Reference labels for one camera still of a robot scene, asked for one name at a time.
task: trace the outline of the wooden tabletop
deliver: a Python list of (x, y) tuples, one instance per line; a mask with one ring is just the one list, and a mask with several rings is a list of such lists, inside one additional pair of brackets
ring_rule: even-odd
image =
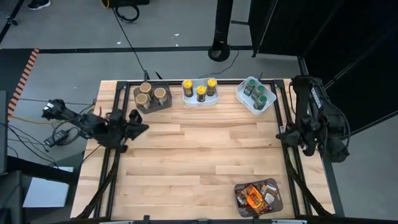
[[(102, 114), (111, 112), (116, 83), (101, 82), (95, 113), (100, 107)], [(135, 87), (127, 114), (136, 107)], [(142, 114), (149, 129), (128, 141), (129, 149), (121, 155), (112, 220), (142, 220), (144, 215), (151, 220), (240, 219), (234, 185), (268, 178), (277, 181), (284, 208), (261, 218), (294, 217), (282, 148), (275, 138), (274, 105), (254, 116), (237, 101), (235, 88), (219, 85), (216, 105), (186, 108), (180, 87), (170, 86), (172, 107)], [(279, 89), (278, 99), (285, 124)], [(85, 156), (97, 146), (96, 141), (88, 141)], [(71, 217), (82, 212), (97, 191), (103, 155), (101, 147), (82, 165)], [(307, 157), (301, 153), (300, 157), (308, 188), (325, 209), (334, 212), (319, 154)], [(301, 192), (296, 189), (304, 213)]]

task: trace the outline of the white box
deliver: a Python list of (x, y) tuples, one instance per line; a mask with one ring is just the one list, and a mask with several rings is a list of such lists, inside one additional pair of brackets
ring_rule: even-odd
[(256, 110), (253, 107), (254, 104), (254, 100), (251, 98), (251, 96), (247, 96), (243, 93), (244, 88), (246, 87), (246, 83), (249, 80), (255, 80), (256, 81), (256, 86), (258, 85), (263, 85), (261, 84), (261, 82), (259, 80), (257, 80), (257, 78), (254, 77), (249, 77), (247, 79), (245, 79), (245, 81), (243, 81), (241, 84), (239, 84), (236, 87), (236, 99), (241, 102), (241, 104), (243, 104), (250, 112), (252, 112), (254, 115), (259, 116), (260, 114), (262, 114), (275, 100), (276, 100), (276, 96), (273, 92), (271, 92), (266, 86), (264, 86), (266, 89), (263, 92), (263, 95), (267, 97), (267, 103), (266, 105), (263, 107), (262, 110)]
[(192, 91), (193, 96), (186, 97), (184, 93), (183, 83), (181, 83), (182, 89), (182, 98), (184, 100), (186, 107), (197, 107), (197, 106), (212, 106), (215, 105), (220, 97), (220, 93), (218, 92), (218, 84), (216, 85), (216, 93), (213, 96), (205, 96), (204, 102), (198, 102), (197, 100), (197, 87), (203, 85), (207, 89), (207, 80), (215, 79), (215, 78), (201, 78), (192, 80)]

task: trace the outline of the concrete floor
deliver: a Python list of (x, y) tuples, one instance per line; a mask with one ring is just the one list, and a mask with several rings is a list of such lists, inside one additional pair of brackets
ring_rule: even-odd
[[(41, 11), (27, 9), (26, 1), (18, 13), (20, 26), (11, 27), (0, 48), (107, 48), (128, 47), (110, 9), (103, 9), (98, 1), (53, 0), (53, 5)], [(250, 0), (234, 2), (232, 19), (246, 21)], [(135, 47), (209, 46), (214, 33), (216, 1), (152, 0), (140, 6), (141, 16), (133, 24), (123, 24), (127, 36)], [(247, 26), (231, 25), (231, 45), (251, 45)], [(206, 51), (196, 52), (140, 52), (138, 56), (145, 69), (163, 78), (196, 78), (228, 67), (236, 52), (222, 63), (211, 61)], [(234, 65), (217, 78), (246, 78), (264, 72), (265, 78), (290, 78), (298, 75), (296, 57), (258, 55), (251, 58), (250, 50), (241, 50)], [(96, 97), (101, 80), (142, 79), (133, 53), (95, 54), (40, 54), (22, 93), (23, 98), (47, 100), (61, 98), (69, 102), (91, 103)], [(45, 103), (20, 101), (14, 113), (37, 121)], [(75, 111), (85, 106), (68, 105)], [(351, 155), (342, 164), (335, 164), (335, 174), (341, 200), (348, 217), (398, 219), (397, 163), (395, 150), (397, 138), (394, 132), (398, 118), (379, 124), (352, 137)], [(52, 128), (12, 120), (11, 124), (22, 128), (40, 141), (48, 138)], [(22, 147), (23, 159), (47, 164)], [(81, 162), (86, 142), (78, 139), (64, 147), (53, 147), (49, 156), (56, 161), (66, 159), (71, 166)], [(32, 223), (54, 222), (68, 218), (70, 207), (48, 210)]]

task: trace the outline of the orange and black striped tape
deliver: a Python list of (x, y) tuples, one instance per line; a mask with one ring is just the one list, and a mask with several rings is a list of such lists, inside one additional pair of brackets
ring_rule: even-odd
[(32, 53), (30, 53), (29, 60), (26, 63), (25, 69), (22, 72), (21, 78), (19, 79), (15, 92), (12, 95), (10, 103), (8, 104), (8, 116), (12, 116), (14, 114), (14, 110), (17, 106), (19, 98), (22, 95), (22, 91), (24, 90), (27, 79), (29, 78), (30, 75), (30, 71), (32, 71), (33, 65), (36, 61), (38, 54), (39, 54), (38, 49), (34, 49)]

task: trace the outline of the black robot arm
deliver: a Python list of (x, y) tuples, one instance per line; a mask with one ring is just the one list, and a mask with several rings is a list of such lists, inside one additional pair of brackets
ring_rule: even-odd
[(80, 136), (95, 139), (98, 144), (107, 149), (122, 149), (126, 152), (124, 143), (127, 139), (134, 140), (148, 125), (142, 124), (142, 118), (137, 110), (130, 112), (130, 120), (123, 118), (121, 110), (114, 110), (105, 119), (95, 114), (78, 114), (68, 109), (63, 100), (49, 100), (43, 109), (43, 118), (57, 119), (69, 122), (80, 129)]
[[(294, 124), (276, 138), (292, 147), (305, 147), (303, 153), (312, 156), (318, 148), (331, 162), (343, 162), (348, 153), (349, 124), (345, 115), (331, 103), (319, 78), (297, 76), (291, 85), (296, 93)], [(348, 138), (347, 144), (342, 139)]]

